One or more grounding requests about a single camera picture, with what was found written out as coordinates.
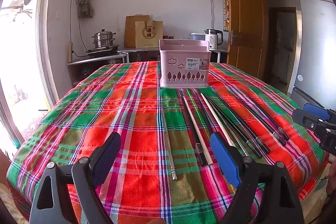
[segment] white kettle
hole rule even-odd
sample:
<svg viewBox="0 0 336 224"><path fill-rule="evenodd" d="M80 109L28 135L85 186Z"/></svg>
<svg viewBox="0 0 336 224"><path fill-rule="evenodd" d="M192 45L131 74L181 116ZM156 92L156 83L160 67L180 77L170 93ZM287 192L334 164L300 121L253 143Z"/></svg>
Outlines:
<svg viewBox="0 0 336 224"><path fill-rule="evenodd" d="M220 33L220 42L218 43L218 35ZM220 30L206 29L205 41L209 42L209 50L217 50L219 45L223 44L223 32Z"/></svg>

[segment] table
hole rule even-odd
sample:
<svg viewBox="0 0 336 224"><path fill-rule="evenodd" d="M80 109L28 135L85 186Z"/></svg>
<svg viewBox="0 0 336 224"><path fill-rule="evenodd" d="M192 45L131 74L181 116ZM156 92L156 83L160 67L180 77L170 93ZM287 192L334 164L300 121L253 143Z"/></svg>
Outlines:
<svg viewBox="0 0 336 224"><path fill-rule="evenodd" d="M181 98L177 90L159 88L160 77L160 64L154 61L104 66L55 105L19 149L8 172L11 193L26 217L48 162L72 164L89 156L111 132L118 132L122 149L105 183L95 189L115 224L147 223L157 217L165 218L167 223L192 224L212 224L221 219L235 189L227 184L213 157L195 90L188 89L184 94L214 159L211 166L200 166L197 162L190 127L184 122ZM296 104L280 91L226 64L211 63L208 83L208 88L200 90L210 97L216 90L270 148L270 154L258 161L284 162L303 199L316 184L329 155L319 148L311 131L293 123L290 115ZM248 103L241 93L243 90L271 113L290 137L286 147L227 88L237 90ZM163 115L177 181L171 178ZM213 131L220 131L214 121L211 125ZM85 223L74 187L70 186L69 191L77 219ZM258 189L252 217L260 206L261 195Z"/></svg>

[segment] plastic container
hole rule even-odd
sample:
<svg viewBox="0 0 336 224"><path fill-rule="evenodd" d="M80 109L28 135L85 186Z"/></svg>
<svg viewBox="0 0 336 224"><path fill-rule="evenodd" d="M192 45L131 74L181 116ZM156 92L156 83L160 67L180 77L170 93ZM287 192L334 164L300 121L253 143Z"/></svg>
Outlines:
<svg viewBox="0 0 336 224"><path fill-rule="evenodd" d="M205 40L205 33L191 33L192 40Z"/></svg>
<svg viewBox="0 0 336 224"><path fill-rule="evenodd" d="M209 42L186 39L160 39L163 88L205 88L211 52Z"/></svg>

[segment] wooden door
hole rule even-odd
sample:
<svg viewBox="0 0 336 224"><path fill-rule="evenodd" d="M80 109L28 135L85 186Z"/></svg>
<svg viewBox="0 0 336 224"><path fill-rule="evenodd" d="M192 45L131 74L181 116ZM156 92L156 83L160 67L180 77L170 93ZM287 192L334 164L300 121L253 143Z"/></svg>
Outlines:
<svg viewBox="0 0 336 224"><path fill-rule="evenodd" d="M227 63L264 78L268 47L267 0L229 0Z"/></svg>

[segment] chopstick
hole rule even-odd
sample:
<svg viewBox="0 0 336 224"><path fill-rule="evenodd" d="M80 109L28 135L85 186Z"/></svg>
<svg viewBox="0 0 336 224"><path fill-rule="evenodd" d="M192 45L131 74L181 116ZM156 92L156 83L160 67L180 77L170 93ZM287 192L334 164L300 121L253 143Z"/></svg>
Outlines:
<svg viewBox="0 0 336 224"><path fill-rule="evenodd" d="M247 98L249 98L256 106L257 106L257 108L262 112L262 113L264 113L264 115L271 121L271 123L273 124L273 126L275 127L275 128L277 128L278 129L278 132L280 133L280 134L282 134L282 136L287 140L287 141L289 141L289 136L286 134L286 132L285 131L283 131L283 129L281 128L281 126L272 118L272 116L271 115L269 115L268 114L268 112L266 111L266 110L264 110L250 95L248 95L248 94L246 94L243 90L241 90L240 89L240 91L242 92L242 93L244 93L244 95L246 95L246 97Z"/></svg>
<svg viewBox="0 0 336 224"><path fill-rule="evenodd" d="M241 100L236 94L234 94L233 92L230 92L228 89L227 91L233 96L236 98L236 100L238 102L240 102L246 109L248 109L248 111L250 111L256 118L259 122L261 122L265 127L266 129L281 143L282 146L285 146L286 145L286 142L285 140L283 140L281 138L281 136L278 134L277 131L275 131L273 128L271 128L271 126L266 123L264 121L264 119L252 108L250 107L248 104L246 104L243 100Z"/></svg>
<svg viewBox="0 0 336 224"><path fill-rule="evenodd" d="M166 135L166 141L167 141L167 146L168 146L168 154L169 154L169 162L170 162L171 175L173 177L173 180L177 180L177 174L176 174L176 170L175 170L173 154L171 152L171 146L170 146L170 141L169 141L167 122L166 122L165 114L164 114L164 111L163 111L163 106L162 106L162 117L163 117L163 124L164 124L164 127L165 127L165 135Z"/></svg>
<svg viewBox="0 0 336 224"><path fill-rule="evenodd" d="M226 137L227 139L227 142L230 146L235 146L235 144L233 143L232 139L230 138L229 134L227 133L226 129L224 128L222 122L220 121L219 117L217 116L215 110L212 108L212 106L210 105L210 103L208 102L208 100L203 97L203 100L205 101L206 105L209 107L212 115L214 116L215 120L217 121L219 127L221 128L221 130L223 131L224 133L224 136ZM231 135L233 136L233 138L236 140L236 142L238 143L238 145L240 146L241 150L243 151L244 155L245 156L249 156L247 150L245 149L244 145L241 143L241 141L238 139L238 137L234 134L233 131L231 131L231 129L228 127L228 129L230 130L231 132Z"/></svg>
<svg viewBox="0 0 336 224"><path fill-rule="evenodd" d="M257 158L261 159L263 157L263 155L261 154L260 150L258 149L258 147L256 146L256 144L254 143L253 139L249 139L244 133L243 131L241 131L241 129L236 126L236 124L234 122L232 122L227 116L226 114L214 103L212 102L206 95L204 95L203 93L201 93L201 96L203 97L205 103L208 105L210 111L214 110L215 112L217 112L217 116L213 115L214 118L216 119L217 123L220 126L219 123L219 117L222 118L223 121L227 121L235 130L236 132L240 135L240 137L246 142L246 144L251 148L251 150L253 151L253 153L257 156Z"/></svg>
<svg viewBox="0 0 336 224"><path fill-rule="evenodd" d="M197 102L199 104L199 111L201 112L201 115L203 117L203 120L205 121L205 124L207 126L207 130L209 132L209 135L211 135L213 133L211 125L210 125L210 119L208 114L205 112L204 106L201 103L200 97L198 96L197 92L194 92L196 94L196 98L197 98Z"/></svg>
<svg viewBox="0 0 336 224"><path fill-rule="evenodd" d="M183 96L182 91L179 90L179 92L182 97L182 104L183 104L184 110L186 110L185 115L190 125L190 130L192 132L192 135L195 141L195 150L198 154L198 158L201 163L201 166L204 166L206 164L208 165L213 164L213 160L209 154L208 148L203 140L203 137L197 126L196 120L194 119L191 109L188 106L188 102Z"/></svg>
<svg viewBox="0 0 336 224"><path fill-rule="evenodd" d="M221 101L223 105L231 112L231 114L239 121L239 123L244 127L246 132L248 132L252 139L258 144L258 146L266 153L270 153L269 148L264 144L262 139L256 135L256 133L248 126L248 124L226 103L219 95L216 96L218 100Z"/></svg>
<svg viewBox="0 0 336 224"><path fill-rule="evenodd" d="M213 110L213 108L211 107L210 103L208 102L208 100L204 97L203 93L201 93L201 96L203 97L203 100L205 101L205 103L207 104L208 108L210 109L211 111L211 114L213 115L213 117L215 118L216 122L218 123L219 127L221 128L221 130L223 131L224 133L224 136L227 140L227 143L230 145L230 146L235 146L234 142L231 140L229 134L227 133L227 131L225 130L225 128L223 127L221 121L219 120L217 114L215 113L215 111Z"/></svg>

